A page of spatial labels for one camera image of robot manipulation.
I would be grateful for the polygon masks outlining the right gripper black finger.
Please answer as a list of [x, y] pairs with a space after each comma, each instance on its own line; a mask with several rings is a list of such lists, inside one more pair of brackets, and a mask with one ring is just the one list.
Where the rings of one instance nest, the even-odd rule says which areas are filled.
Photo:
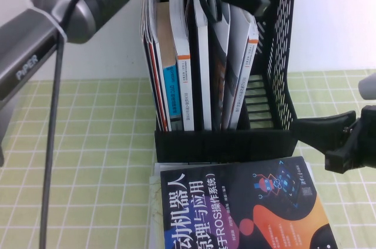
[[290, 130], [296, 138], [340, 138], [355, 120], [356, 112], [352, 110], [334, 116], [296, 119]]
[[293, 137], [321, 152], [325, 157], [326, 170], [335, 173], [346, 171], [346, 159], [341, 151], [348, 139], [346, 133], [294, 132]]

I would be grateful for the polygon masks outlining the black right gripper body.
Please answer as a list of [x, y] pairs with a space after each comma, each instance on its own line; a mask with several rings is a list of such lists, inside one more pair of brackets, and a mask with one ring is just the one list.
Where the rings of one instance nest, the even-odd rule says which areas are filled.
[[363, 107], [351, 136], [355, 137], [351, 168], [375, 168], [375, 105]]

